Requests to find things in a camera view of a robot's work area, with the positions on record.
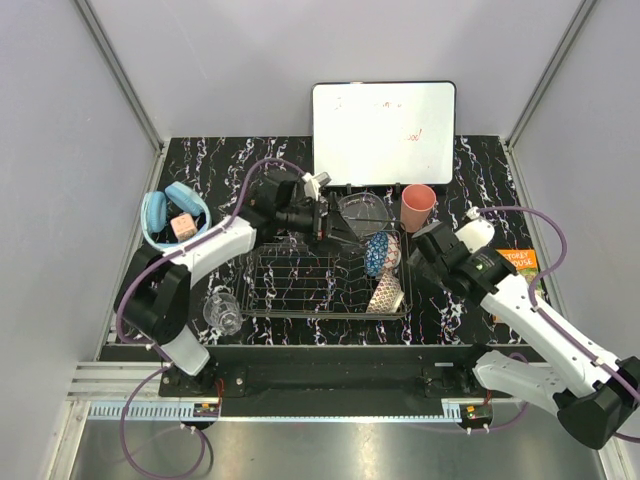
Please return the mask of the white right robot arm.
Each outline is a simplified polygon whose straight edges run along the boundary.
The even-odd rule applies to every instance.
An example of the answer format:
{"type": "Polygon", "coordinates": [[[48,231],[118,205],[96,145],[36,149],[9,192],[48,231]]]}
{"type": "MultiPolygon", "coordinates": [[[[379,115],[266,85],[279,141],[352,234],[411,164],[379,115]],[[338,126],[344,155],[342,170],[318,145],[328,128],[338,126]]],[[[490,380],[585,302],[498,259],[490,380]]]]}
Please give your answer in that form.
{"type": "Polygon", "coordinates": [[[408,263],[522,336],[546,362],[536,367],[476,346],[454,371],[466,396],[503,392],[555,416],[582,445],[602,449],[639,407],[639,360],[621,359],[554,310],[491,242],[494,226],[472,208],[458,230],[434,221],[412,236],[408,263]]]}

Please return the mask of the blue geometric patterned bowl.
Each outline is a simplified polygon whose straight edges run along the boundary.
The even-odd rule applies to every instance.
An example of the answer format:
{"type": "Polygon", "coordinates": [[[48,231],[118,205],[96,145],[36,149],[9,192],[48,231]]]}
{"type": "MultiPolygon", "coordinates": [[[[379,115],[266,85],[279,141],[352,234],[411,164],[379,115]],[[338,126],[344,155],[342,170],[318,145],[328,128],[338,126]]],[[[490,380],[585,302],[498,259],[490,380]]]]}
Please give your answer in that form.
{"type": "Polygon", "coordinates": [[[364,257],[365,272],[368,276],[379,277],[395,269],[401,259],[399,240],[385,231],[375,233],[367,243],[364,257]]]}

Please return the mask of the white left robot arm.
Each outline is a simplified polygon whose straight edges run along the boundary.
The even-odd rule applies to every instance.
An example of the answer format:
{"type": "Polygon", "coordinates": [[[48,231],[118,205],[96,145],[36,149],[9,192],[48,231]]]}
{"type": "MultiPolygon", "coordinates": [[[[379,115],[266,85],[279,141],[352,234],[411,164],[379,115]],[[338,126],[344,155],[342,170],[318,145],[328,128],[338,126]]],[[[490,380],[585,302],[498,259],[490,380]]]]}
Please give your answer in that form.
{"type": "Polygon", "coordinates": [[[114,303],[116,327],[130,325],[149,347],[181,373],[196,396],[215,386],[210,354],[187,325],[192,288],[221,265],[274,240],[282,230],[300,233],[310,248],[339,252],[358,242],[335,193],[325,194],[328,173],[302,172],[289,164],[244,182],[236,207],[219,224],[169,250],[140,247],[131,259],[114,303]]]}

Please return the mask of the brown checkered patterned bowl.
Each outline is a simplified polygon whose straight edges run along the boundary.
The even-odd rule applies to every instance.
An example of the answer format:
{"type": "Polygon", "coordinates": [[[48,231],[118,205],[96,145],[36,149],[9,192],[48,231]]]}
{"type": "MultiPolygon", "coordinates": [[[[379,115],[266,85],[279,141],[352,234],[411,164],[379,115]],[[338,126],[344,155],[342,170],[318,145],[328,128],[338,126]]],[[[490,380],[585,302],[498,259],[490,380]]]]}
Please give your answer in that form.
{"type": "Polygon", "coordinates": [[[392,272],[385,272],[376,286],[366,312],[373,314],[395,313],[404,299],[399,279],[392,272]]]}

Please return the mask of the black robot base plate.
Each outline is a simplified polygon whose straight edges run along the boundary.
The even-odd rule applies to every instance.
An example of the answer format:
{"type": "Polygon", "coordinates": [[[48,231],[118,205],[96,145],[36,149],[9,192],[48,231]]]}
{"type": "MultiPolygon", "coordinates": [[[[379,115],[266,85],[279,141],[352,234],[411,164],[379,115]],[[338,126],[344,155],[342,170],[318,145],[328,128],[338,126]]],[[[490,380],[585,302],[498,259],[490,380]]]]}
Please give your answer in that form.
{"type": "Polygon", "coordinates": [[[480,397],[463,373],[481,346],[216,346],[196,377],[172,368],[159,393],[221,394],[226,418],[420,417],[480,397]]]}

